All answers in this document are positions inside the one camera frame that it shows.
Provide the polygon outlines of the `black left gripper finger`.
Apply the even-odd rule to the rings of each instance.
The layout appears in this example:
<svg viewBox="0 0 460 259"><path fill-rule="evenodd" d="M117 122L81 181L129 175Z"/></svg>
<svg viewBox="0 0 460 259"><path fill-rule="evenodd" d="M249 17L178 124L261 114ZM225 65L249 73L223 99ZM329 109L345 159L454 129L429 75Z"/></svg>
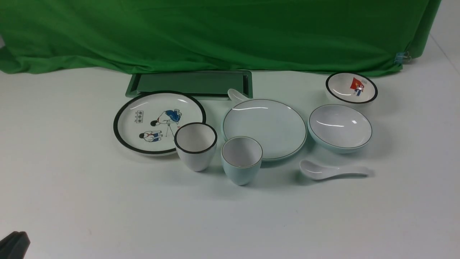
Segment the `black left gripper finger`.
<svg viewBox="0 0 460 259"><path fill-rule="evenodd" d="M0 241L1 259L24 259L30 239L24 231L13 231Z"/></svg>

